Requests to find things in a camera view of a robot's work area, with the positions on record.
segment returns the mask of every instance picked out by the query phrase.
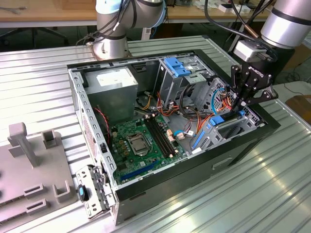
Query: ram slot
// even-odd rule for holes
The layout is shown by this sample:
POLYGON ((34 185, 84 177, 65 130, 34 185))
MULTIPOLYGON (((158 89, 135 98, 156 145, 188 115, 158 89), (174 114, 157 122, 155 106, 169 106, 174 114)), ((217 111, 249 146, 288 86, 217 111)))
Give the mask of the ram slot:
POLYGON ((160 129, 157 121, 152 119, 145 119, 144 123, 149 130, 152 138, 155 140, 156 144, 159 146, 164 158, 168 158, 170 155, 175 155, 175 150, 171 146, 170 142, 160 129))

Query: cpu socket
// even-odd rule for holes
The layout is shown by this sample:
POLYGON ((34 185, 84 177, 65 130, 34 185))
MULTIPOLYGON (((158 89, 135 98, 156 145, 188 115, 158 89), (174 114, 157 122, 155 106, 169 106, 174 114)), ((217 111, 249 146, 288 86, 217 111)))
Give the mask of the cpu socket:
POLYGON ((150 146, 142 133, 127 136, 127 140, 135 155, 145 156, 150 150, 150 146))

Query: slotted aluminum surface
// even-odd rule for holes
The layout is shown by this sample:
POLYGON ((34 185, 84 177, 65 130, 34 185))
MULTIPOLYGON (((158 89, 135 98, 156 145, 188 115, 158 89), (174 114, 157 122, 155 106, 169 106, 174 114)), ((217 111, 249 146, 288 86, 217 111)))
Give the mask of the slotted aluminum surface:
MULTIPOLYGON (((202 49, 230 74, 235 63, 201 36, 134 41, 131 53, 202 49)), ((69 167, 91 164, 75 116, 65 64, 94 61, 86 47, 0 54, 0 142, 7 125, 23 121, 29 134, 60 132, 69 167)), ((311 232, 311 136, 277 101, 263 104, 282 125, 244 160, 126 223, 114 226, 110 213, 89 222, 78 201, 12 232, 311 232)))

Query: blue drive bay latch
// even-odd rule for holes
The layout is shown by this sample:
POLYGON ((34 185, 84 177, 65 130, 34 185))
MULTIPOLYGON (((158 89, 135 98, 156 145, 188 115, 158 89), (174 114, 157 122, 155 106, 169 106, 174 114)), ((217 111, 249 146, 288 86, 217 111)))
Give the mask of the blue drive bay latch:
POLYGON ((165 64, 170 68, 176 77, 183 77, 190 75, 191 72, 186 70, 183 63, 178 61, 175 57, 169 57, 164 59, 165 64))

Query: green circuit board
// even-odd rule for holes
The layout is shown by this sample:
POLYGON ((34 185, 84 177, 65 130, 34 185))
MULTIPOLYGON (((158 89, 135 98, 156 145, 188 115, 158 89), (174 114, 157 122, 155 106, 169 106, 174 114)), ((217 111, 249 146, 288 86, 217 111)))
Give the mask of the green circuit board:
MULTIPOLYGON (((163 135, 168 137, 165 132, 169 127, 163 117, 158 115, 155 117, 155 120, 161 127, 163 135)), ((176 151, 176 154, 173 157, 164 156, 158 144, 153 139, 152 134, 146 127, 143 119, 117 124, 112 127, 112 132, 114 137, 111 153, 117 165, 117 170, 114 172, 114 178, 118 184, 151 173, 167 164, 178 162, 187 157, 182 147, 177 142, 170 143, 172 148, 176 151), (132 140, 137 139, 135 141, 139 143, 136 143, 136 147, 139 147, 138 149, 141 149, 140 151, 142 151, 142 148, 144 147, 140 142, 147 142, 148 149, 145 148, 145 150, 148 152, 145 155, 135 154, 135 148, 132 147, 134 141, 131 141, 131 139, 129 139, 130 137, 133 138, 132 140), (138 174, 126 179, 124 178, 124 176, 133 172, 138 172, 138 174)))

